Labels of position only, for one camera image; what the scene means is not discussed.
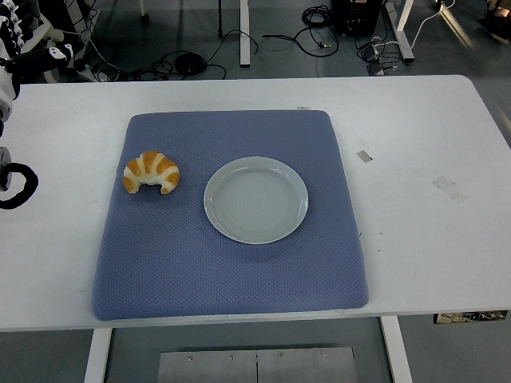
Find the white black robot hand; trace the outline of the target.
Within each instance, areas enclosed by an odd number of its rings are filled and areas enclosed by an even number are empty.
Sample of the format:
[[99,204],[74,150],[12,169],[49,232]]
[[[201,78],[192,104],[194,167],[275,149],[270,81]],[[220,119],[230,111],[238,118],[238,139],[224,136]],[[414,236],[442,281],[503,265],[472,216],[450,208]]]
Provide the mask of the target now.
[[10,118],[21,80],[65,68],[83,47],[79,40],[65,41],[38,1],[2,1],[1,124]]

